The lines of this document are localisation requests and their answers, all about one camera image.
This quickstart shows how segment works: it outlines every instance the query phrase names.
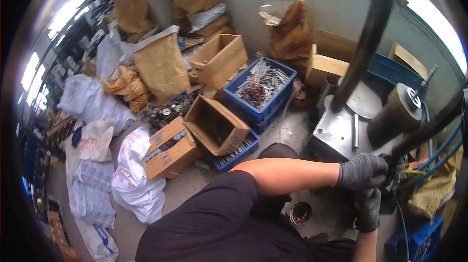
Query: wall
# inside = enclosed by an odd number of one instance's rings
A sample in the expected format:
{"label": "wall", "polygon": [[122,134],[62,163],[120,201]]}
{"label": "wall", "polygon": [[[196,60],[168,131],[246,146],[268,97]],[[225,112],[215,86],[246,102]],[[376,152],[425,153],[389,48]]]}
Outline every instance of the wall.
{"label": "wall", "polygon": [[[226,0],[232,15],[232,26],[243,36],[251,56],[255,51],[268,51],[269,33],[257,13],[269,1],[294,0]],[[359,40],[371,0],[307,0],[311,27]],[[457,91],[463,74],[445,46],[405,9],[395,5],[377,52],[388,55],[392,42],[412,53],[424,66],[439,70],[426,96],[430,113],[437,113]]]}

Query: wooden board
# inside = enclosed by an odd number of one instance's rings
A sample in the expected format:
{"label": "wooden board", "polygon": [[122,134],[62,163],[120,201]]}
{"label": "wooden board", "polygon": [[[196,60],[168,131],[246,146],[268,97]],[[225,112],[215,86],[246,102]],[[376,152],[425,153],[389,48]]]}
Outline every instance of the wooden board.
{"label": "wooden board", "polygon": [[412,69],[418,73],[422,78],[427,79],[427,69],[421,64],[412,54],[410,54],[402,46],[394,42],[390,48],[389,58],[403,66]]}

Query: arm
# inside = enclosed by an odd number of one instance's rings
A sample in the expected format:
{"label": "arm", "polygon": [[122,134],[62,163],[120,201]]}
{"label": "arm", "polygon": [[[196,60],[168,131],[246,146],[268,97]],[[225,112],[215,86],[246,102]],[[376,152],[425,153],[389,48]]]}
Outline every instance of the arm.
{"label": "arm", "polygon": [[268,158],[243,162],[231,171],[246,171],[258,183],[261,195],[283,195],[305,189],[335,186],[340,164]]}
{"label": "arm", "polygon": [[356,239],[356,250],[352,262],[375,262],[377,261],[377,233],[359,232]]}

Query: yellow wire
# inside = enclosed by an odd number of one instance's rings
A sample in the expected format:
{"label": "yellow wire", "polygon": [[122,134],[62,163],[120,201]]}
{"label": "yellow wire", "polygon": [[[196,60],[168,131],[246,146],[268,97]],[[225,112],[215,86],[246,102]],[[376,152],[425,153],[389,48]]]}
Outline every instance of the yellow wire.
{"label": "yellow wire", "polygon": [[425,171],[417,171],[417,170],[405,170],[406,173],[418,173],[418,174],[426,174]]}

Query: blue hose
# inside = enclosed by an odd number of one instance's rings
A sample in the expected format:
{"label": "blue hose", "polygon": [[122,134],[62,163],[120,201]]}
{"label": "blue hose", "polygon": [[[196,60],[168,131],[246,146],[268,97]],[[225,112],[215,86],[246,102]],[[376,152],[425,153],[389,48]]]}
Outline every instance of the blue hose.
{"label": "blue hose", "polygon": [[444,151],[447,148],[447,146],[450,144],[450,142],[452,142],[452,140],[455,138],[458,131],[460,130],[460,127],[461,127],[461,123],[458,123],[455,129],[453,129],[452,134],[450,134],[447,140],[441,145],[441,147],[439,147],[439,149],[437,149],[437,151],[432,155],[432,157],[426,163],[424,163],[424,165],[417,168],[418,171],[422,171],[423,169],[427,168],[427,166],[429,166],[437,157],[439,157],[442,151]]}
{"label": "blue hose", "polygon": [[423,180],[425,180],[426,178],[428,178],[434,171],[437,171],[442,165],[444,165],[444,163],[447,162],[447,160],[449,158],[451,158],[453,156],[453,154],[455,154],[457,152],[457,150],[460,148],[460,146],[462,145],[462,142],[458,142],[454,148],[452,148],[452,150],[450,150],[450,152],[448,153],[448,155],[444,156],[444,158],[442,158],[439,162],[437,162],[433,168],[431,168],[430,170],[427,170],[426,171],[426,174],[423,174],[415,179],[412,179],[410,181],[408,181],[407,183],[405,183],[403,186],[402,186],[402,189],[405,189],[405,188],[408,188],[408,187],[411,187],[411,186],[414,186],[414,185],[417,185],[419,184],[420,182],[422,182]]}
{"label": "blue hose", "polygon": [[[429,110],[427,109],[427,105],[423,102],[423,107],[424,107],[424,113],[426,114],[426,122],[430,122],[430,117],[429,117]],[[429,158],[432,157],[432,138],[429,139]]]}

